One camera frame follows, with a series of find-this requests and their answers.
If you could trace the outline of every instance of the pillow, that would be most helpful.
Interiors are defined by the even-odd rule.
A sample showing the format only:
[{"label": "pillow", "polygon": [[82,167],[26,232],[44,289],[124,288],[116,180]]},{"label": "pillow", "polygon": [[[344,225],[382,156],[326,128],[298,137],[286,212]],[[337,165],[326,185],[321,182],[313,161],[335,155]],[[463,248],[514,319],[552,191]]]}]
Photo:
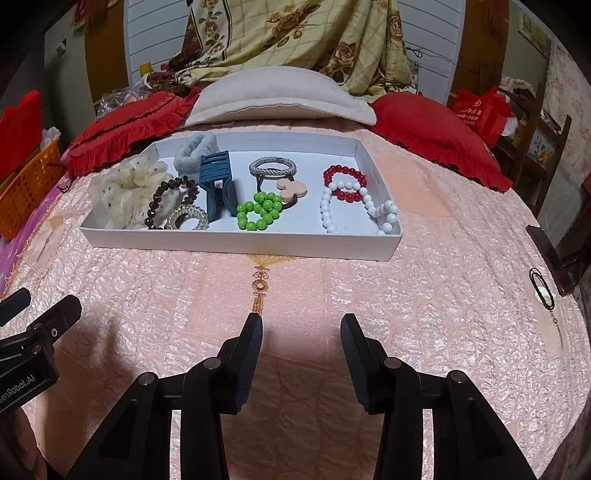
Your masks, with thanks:
[{"label": "pillow", "polygon": [[297,67],[260,67],[232,73],[204,88],[185,125],[330,116],[375,123],[364,100],[326,75]]},{"label": "pillow", "polygon": [[380,137],[490,189],[511,188],[484,141],[449,108],[407,92],[389,93],[371,107],[378,121],[370,130]]},{"label": "pillow", "polygon": [[162,137],[173,131],[184,120],[200,91],[194,88],[186,98],[157,92],[92,122],[70,144],[66,155],[70,179],[121,160],[138,140]]}]

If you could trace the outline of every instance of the red ruffled pillow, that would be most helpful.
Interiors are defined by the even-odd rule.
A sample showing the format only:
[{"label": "red ruffled pillow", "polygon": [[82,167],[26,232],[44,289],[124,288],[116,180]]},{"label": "red ruffled pillow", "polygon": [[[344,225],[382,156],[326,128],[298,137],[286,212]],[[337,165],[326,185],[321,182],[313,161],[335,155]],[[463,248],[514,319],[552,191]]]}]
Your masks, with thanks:
[{"label": "red ruffled pillow", "polygon": [[408,92],[389,93],[370,106],[378,122],[369,129],[380,137],[490,189],[511,188],[484,141],[449,108]]},{"label": "red ruffled pillow", "polygon": [[156,92],[124,105],[92,122],[71,144],[66,157],[70,179],[120,160],[138,140],[162,137],[173,131],[191,111],[201,89],[186,98]]}]

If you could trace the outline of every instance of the plastic bag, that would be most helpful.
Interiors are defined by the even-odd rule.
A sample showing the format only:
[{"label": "plastic bag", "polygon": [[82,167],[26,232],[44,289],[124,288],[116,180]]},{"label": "plastic bag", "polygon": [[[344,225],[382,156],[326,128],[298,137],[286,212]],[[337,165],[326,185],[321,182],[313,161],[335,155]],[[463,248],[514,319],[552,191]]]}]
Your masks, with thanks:
[{"label": "plastic bag", "polygon": [[106,93],[102,96],[99,106],[96,109],[96,117],[100,118],[107,113],[127,105],[128,103],[137,102],[143,98],[152,95],[153,91],[145,84],[145,76],[140,78],[136,84],[129,88],[113,90],[111,93]]},{"label": "plastic bag", "polygon": [[480,97],[460,88],[452,110],[490,148],[499,140],[511,114],[511,107],[497,94],[496,86]]}]

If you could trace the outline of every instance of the red beaded bracelet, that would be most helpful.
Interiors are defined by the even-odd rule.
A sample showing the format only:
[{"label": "red beaded bracelet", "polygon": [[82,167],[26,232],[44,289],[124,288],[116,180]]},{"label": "red beaded bracelet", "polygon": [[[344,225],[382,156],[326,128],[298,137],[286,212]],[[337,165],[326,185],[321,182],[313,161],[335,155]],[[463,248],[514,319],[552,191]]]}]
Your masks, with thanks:
[{"label": "red beaded bracelet", "polygon": [[[332,177],[335,173],[345,173],[355,177],[357,181],[350,185],[351,189],[353,189],[355,192],[343,192],[342,188],[345,187],[345,182],[341,180],[334,182]],[[339,200],[346,200],[349,203],[360,202],[362,195],[359,193],[359,189],[366,187],[367,184],[368,182],[365,178],[365,175],[354,168],[344,167],[342,165],[332,165],[324,171],[324,186],[330,188],[332,195],[335,195]]]}]

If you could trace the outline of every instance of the green beaded bracelet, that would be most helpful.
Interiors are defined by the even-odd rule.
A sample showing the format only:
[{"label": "green beaded bracelet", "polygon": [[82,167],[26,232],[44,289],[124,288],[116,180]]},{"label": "green beaded bracelet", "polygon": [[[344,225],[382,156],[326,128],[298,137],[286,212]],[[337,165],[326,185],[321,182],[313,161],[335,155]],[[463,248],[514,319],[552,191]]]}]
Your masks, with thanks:
[{"label": "green beaded bracelet", "polygon": [[[238,205],[236,210],[238,214],[238,228],[253,232],[255,230],[265,230],[267,226],[279,218],[279,212],[282,209],[281,197],[274,193],[258,192],[254,194],[254,203],[246,202]],[[248,221],[248,212],[258,213],[261,218],[256,222]]]}]

